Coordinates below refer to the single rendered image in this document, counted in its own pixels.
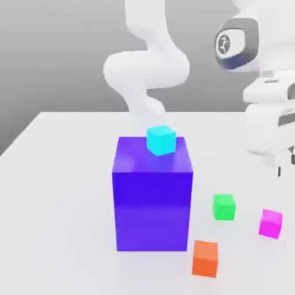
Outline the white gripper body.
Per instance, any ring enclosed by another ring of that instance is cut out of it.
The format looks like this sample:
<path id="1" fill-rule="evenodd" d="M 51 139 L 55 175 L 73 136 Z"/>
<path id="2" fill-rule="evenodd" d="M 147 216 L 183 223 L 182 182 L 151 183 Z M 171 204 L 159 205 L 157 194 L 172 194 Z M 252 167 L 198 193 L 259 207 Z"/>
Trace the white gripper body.
<path id="1" fill-rule="evenodd" d="M 291 162 L 295 146 L 295 103 L 252 103 L 247 116 L 248 151 L 275 162 Z"/>

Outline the small magenta cube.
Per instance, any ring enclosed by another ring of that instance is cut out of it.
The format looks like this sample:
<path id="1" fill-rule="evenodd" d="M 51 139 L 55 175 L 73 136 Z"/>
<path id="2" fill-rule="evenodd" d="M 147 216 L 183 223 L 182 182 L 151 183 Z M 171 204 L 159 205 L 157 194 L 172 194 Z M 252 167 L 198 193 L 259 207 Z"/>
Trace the small magenta cube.
<path id="1" fill-rule="evenodd" d="M 263 209 L 258 233 L 262 236 L 279 239 L 282 228 L 283 214 Z"/>

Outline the small green cube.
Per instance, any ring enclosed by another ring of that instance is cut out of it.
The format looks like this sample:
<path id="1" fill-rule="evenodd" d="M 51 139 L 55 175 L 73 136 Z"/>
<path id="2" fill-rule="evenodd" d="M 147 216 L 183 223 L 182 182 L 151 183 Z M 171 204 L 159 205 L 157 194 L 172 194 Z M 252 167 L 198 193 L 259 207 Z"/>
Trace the small green cube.
<path id="1" fill-rule="evenodd" d="M 214 194 L 213 216 L 215 220 L 234 220 L 236 202 L 232 194 Z"/>

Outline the small cyan cube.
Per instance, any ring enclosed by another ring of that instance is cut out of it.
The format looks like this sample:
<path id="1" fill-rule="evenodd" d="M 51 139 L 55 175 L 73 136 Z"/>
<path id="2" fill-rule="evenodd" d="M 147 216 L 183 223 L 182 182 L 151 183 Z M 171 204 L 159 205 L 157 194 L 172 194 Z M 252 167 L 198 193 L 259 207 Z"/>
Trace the small cyan cube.
<path id="1" fill-rule="evenodd" d="M 156 126 L 147 130 L 147 149 L 155 156 L 176 151 L 176 132 L 168 126 Z"/>

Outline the small orange cube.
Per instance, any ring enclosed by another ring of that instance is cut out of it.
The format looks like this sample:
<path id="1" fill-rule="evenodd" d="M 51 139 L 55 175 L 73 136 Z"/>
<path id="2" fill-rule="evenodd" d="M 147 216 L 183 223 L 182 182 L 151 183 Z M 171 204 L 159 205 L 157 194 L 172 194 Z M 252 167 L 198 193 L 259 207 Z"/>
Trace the small orange cube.
<path id="1" fill-rule="evenodd" d="M 215 278 L 218 268 L 218 244 L 194 241 L 192 275 Z"/>

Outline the large purple box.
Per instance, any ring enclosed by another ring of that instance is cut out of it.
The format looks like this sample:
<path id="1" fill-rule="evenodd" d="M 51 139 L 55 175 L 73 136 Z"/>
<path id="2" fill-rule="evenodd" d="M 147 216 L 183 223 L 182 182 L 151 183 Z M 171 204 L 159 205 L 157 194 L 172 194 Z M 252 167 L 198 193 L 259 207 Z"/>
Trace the large purple box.
<path id="1" fill-rule="evenodd" d="M 145 137 L 120 137 L 112 168 L 117 250 L 186 251 L 192 182 L 183 137 L 163 156 L 147 149 Z"/>

